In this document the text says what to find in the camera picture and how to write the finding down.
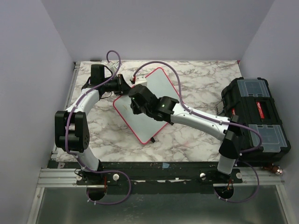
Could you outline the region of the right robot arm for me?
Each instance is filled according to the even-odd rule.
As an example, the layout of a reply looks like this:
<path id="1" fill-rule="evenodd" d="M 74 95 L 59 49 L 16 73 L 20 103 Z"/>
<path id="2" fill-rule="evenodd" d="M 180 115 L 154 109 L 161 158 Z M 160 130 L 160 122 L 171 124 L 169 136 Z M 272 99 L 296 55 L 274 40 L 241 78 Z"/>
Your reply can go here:
<path id="1" fill-rule="evenodd" d="M 242 144 L 241 125 L 238 124 L 237 116 L 218 117 L 194 110 L 168 96 L 157 98 L 147 87 L 140 84 L 134 86 L 128 96 L 133 114 L 143 113 L 156 121 L 189 126 L 220 140 L 222 144 L 215 178 L 221 183 L 231 179 Z"/>

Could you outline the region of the pink framed whiteboard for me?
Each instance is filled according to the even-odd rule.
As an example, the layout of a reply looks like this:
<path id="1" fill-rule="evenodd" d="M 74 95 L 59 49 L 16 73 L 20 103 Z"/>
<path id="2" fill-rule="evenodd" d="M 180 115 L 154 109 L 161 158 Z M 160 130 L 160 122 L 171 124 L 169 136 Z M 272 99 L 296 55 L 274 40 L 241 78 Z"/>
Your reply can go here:
<path id="1" fill-rule="evenodd" d="M 171 123 L 171 111 L 179 100 L 177 90 L 162 68 L 156 68 L 145 77 L 146 87 L 133 87 L 128 95 L 113 102 L 115 110 L 142 144 L 147 144 L 166 124 Z M 131 98 L 148 100 L 149 113 L 133 114 Z"/>

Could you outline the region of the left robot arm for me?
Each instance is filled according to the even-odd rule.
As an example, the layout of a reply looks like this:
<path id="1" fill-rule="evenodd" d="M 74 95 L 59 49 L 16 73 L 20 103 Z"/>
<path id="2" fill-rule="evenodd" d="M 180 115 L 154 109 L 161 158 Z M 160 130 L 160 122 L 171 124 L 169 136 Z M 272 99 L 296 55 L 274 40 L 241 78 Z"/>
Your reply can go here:
<path id="1" fill-rule="evenodd" d="M 103 167 L 89 147 L 90 133 L 87 115 L 102 96 L 111 92 L 115 95 L 128 94 L 131 87 L 127 84 L 118 68 L 111 65 L 93 64 L 81 94 L 64 111 L 55 113 L 55 144 L 67 154 L 72 155 L 81 168 L 88 172 L 87 178 L 93 184 L 103 181 Z"/>

